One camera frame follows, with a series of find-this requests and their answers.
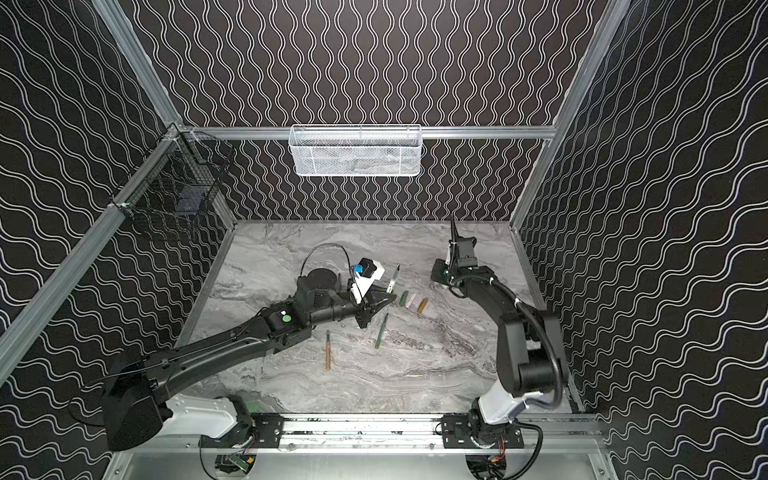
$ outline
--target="brown marker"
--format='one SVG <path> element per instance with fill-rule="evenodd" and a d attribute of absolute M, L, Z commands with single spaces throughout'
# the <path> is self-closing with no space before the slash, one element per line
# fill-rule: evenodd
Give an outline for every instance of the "brown marker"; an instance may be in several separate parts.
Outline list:
<path fill-rule="evenodd" d="M 331 370 L 331 331 L 326 330 L 326 370 Z"/>
<path fill-rule="evenodd" d="M 422 300 L 421 304 L 419 304 L 419 308 L 418 308 L 418 309 L 416 309 L 416 312 L 417 312 L 419 315 L 421 315 L 422 313 L 424 313 L 424 309 L 427 307 L 427 302 L 428 302 L 428 301 L 429 301 L 429 299 L 428 299 L 428 298 L 425 298 L 424 300 Z"/>

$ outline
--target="gray marble table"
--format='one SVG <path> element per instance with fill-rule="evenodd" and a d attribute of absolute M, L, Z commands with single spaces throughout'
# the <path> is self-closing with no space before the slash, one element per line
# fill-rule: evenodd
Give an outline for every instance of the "gray marble table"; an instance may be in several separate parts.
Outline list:
<path fill-rule="evenodd" d="M 528 285 L 504 223 L 460 223 L 475 236 L 481 264 L 489 265 L 523 300 Z M 287 351 L 252 359 L 190 387 L 201 396 L 241 395 L 253 411 L 461 412 L 495 381 L 496 326 L 471 300 L 455 298 L 429 280 L 435 258 L 445 258 L 447 223 L 241 223 L 192 341 L 229 329 L 259 308 L 296 291 L 301 262 L 318 243 L 343 244 L 353 262 L 368 257 L 386 268 L 386 285 L 401 265 L 395 292 L 416 294 L 410 310 L 387 306 L 366 330 L 354 319 L 324 324 Z M 341 250 L 317 250 L 306 271 L 345 274 Z M 422 298 L 429 304 L 420 317 Z M 374 349 L 384 312 L 382 345 Z M 330 330 L 333 367 L 325 370 Z"/>

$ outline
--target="black wallpaper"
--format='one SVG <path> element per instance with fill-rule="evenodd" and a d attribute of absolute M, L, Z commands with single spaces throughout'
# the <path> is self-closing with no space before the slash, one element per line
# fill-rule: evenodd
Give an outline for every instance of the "black wallpaper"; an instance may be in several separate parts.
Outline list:
<path fill-rule="evenodd" d="M 1 479 L 102 477 L 106 433 L 73 421 L 67 403 L 101 424 L 101 384 L 79 389 L 120 352 L 173 347 L 223 235 L 212 213 L 194 242 L 151 242 L 126 220 L 0 387 Z"/>
<path fill-rule="evenodd" d="M 89 2 L 0 2 L 0 332 L 163 131 Z"/>
<path fill-rule="evenodd" d="M 605 0 L 122 0 L 184 123 L 554 123 Z"/>
<path fill-rule="evenodd" d="M 165 128 L 90 2 L 0 2 L 2 331 Z M 103 429 L 65 412 L 120 351 L 172 346 L 223 239 L 150 243 L 124 223 L 0 386 L 0 479 L 98 480 Z M 73 410 L 99 423 L 98 385 Z"/>
<path fill-rule="evenodd" d="M 521 236 L 620 478 L 768 472 L 768 2 L 635 0 Z"/>
<path fill-rule="evenodd" d="M 301 177 L 287 142 L 244 141 L 222 192 L 243 220 L 509 220 L 541 140 L 425 141 L 416 177 Z"/>

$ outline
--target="black cable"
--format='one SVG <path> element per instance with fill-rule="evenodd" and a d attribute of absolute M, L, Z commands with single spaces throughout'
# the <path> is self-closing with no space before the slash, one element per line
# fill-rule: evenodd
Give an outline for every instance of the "black cable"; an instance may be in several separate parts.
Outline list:
<path fill-rule="evenodd" d="M 299 276 L 302 276 L 304 274 L 304 266 L 306 265 L 306 261 L 310 259 L 310 255 L 317 250 L 320 247 L 338 247 L 341 250 L 344 251 L 344 256 L 346 257 L 346 264 L 349 265 L 349 275 L 352 277 L 352 281 L 355 283 L 355 286 L 357 287 L 357 291 L 361 293 L 360 302 L 365 303 L 366 298 L 364 295 L 362 295 L 362 290 L 360 289 L 360 285 L 357 284 L 357 279 L 355 278 L 355 270 L 353 269 L 352 262 L 349 261 L 349 254 L 346 251 L 346 248 L 341 243 L 321 243 L 320 245 L 315 245 L 315 247 L 310 250 L 310 252 L 304 257 L 304 261 L 301 263 L 301 269 L 299 270 Z"/>
<path fill-rule="evenodd" d="M 88 425 L 90 427 L 100 427 L 100 428 L 103 428 L 104 425 L 102 425 L 101 423 L 91 423 L 91 422 L 88 422 L 86 420 L 79 419 L 79 418 L 75 417 L 74 413 L 72 412 L 72 400 L 74 400 L 75 396 L 78 393 L 81 393 L 85 387 L 91 386 L 92 384 L 97 383 L 97 382 L 98 382 L 98 379 L 93 381 L 93 382 L 91 382 L 91 383 L 83 385 L 82 387 L 80 387 L 78 389 L 77 392 L 73 393 L 72 396 L 69 397 L 69 401 L 67 402 L 67 414 L 69 414 L 69 418 L 73 419 L 76 423 L 82 423 L 83 425 Z"/>
<path fill-rule="evenodd" d="M 512 290 L 510 290 L 508 286 L 499 282 L 497 279 L 491 280 L 491 279 L 485 278 L 484 276 L 479 276 L 479 275 L 461 275 L 453 279 L 453 282 L 454 284 L 457 284 L 462 280 L 474 280 L 480 283 L 487 283 L 489 285 L 495 286 L 496 288 L 501 290 L 507 297 L 509 297 L 509 299 L 512 301 L 512 303 L 514 303 L 515 307 L 518 310 L 523 312 L 523 315 L 525 315 L 526 320 L 528 321 L 528 323 L 531 324 L 534 330 L 536 330 L 536 333 L 538 334 L 538 338 L 541 340 L 541 346 L 544 347 L 544 351 L 547 353 L 549 364 L 550 364 L 550 367 L 552 368 L 552 374 L 554 375 L 554 396 L 552 397 L 551 401 L 547 402 L 545 400 L 541 400 L 537 398 L 529 398 L 529 399 L 525 399 L 525 401 L 532 405 L 540 406 L 543 409 L 548 409 L 548 410 L 556 409 L 563 400 L 563 377 L 560 370 L 560 364 L 558 363 L 558 358 L 554 354 L 554 347 L 550 343 L 549 337 L 547 337 L 546 330 L 539 323 L 536 316 L 528 310 L 527 306 L 523 304 L 522 301 L 519 301 L 515 293 L 512 292 Z"/>
<path fill-rule="evenodd" d="M 533 397 L 530 399 L 525 399 L 525 401 L 527 403 L 531 403 L 532 405 L 540 406 L 543 409 L 554 410 L 563 401 L 563 377 L 560 371 L 560 363 L 558 362 L 557 356 L 554 354 L 554 348 L 549 342 L 547 332 L 539 323 L 538 319 L 533 315 L 533 313 L 528 311 L 526 306 L 518 305 L 518 309 L 525 314 L 525 316 L 528 318 L 528 322 L 531 324 L 531 326 L 533 326 L 534 330 L 536 330 L 538 338 L 541 340 L 541 345 L 544 347 L 544 350 L 547 353 L 549 364 L 552 367 L 552 373 L 554 374 L 554 395 L 552 396 L 552 400 L 547 402 L 545 400 Z"/>
<path fill-rule="evenodd" d="M 205 475 L 208 475 L 208 478 L 211 480 L 219 480 L 218 478 L 214 477 L 210 473 L 208 473 L 208 469 L 205 468 L 205 464 L 203 463 L 203 437 L 200 437 L 200 440 L 197 441 L 197 451 L 200 454 L 200 467 L 203 468 L 203 472 L 205 472 Z"/>
<path fill-rule="evenodd" d="M 534 462 L 536 462 L 536 458 L 538 457 L 538 453 L 541 451 L 541 446 L 544 444 L 544 432 L 541 430 L 541 427 L 538 425 L 534 425 L 532 423 L 523 423 L 518 422 L 515 420 L 512 422 L 512 425 L 515 425 L 517 427 L 520 427 L 521 429 L 528 429 L 528 430 L 535 430 L 536 431 L 536 446 L 533 449 L 533 453 L 531 454 L 531 458 L 528 459 L 528 461 L 523 465 L 522 468 L 520 468 L 518 471 L 513 473 L 512 475 L 508 477 L 501 478 L 500 480 L 518 480 L 518 478 L 522 477 L 528 470 L 531 469 Z"/>
<path fill-rule="evenodd" d="M 453 296 L 455 296 L 456 298 L 467 298 L 466 295 L 459 295 L 458 293 L 454 292 L 453 289 L 455 289 L 455 288 L 456 288 L 455 286 L 449 286 L 448 287 L 448 291 L 451 292 L 451 294 Z"/>

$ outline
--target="marker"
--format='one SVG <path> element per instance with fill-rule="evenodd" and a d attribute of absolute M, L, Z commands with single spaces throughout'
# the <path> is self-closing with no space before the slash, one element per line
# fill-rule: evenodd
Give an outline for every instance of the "marker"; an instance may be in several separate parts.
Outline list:
<path fill-rule="evenodd" d="M 331 331 L 326 330 L 326 370 L 331 370 Z"/>
<path fill-rule="evenodd" d="M 429 301 L 428 298 L 425 298 L 422 300 L 421 304 L 419 305 L 419 308 L 416 310 L 416 312 L 421 316 L 422 313 L 424 313 L 424 309 L 427 307 L 427 302 Z"/>
<path fill-rule="evenodd" d="M 387 293 L 392 293 L 392 289 L 395 288 L 395 282 L 397 281 L 397 274 L 400 273 L 400 264 L 398 263 L 397 268 L 395 269 L 395 274 L 392 275 L 392 279 L 389 281 L 389 286 L 386 287 Z"/>
<path fill-rule="evenodd" d="M 376 339 L 376 345 L 375 348 L 379 348 L 379 345 L 382 344 L 382 336 L 384 336 L 384 327 L 386 327 L 386 319 L 389 316 L 389 312 L 387 312 L 386 315 L 384 315 L 384 320 L 382 320 L 382 326 L 379 329 L 379 338 Z"/>

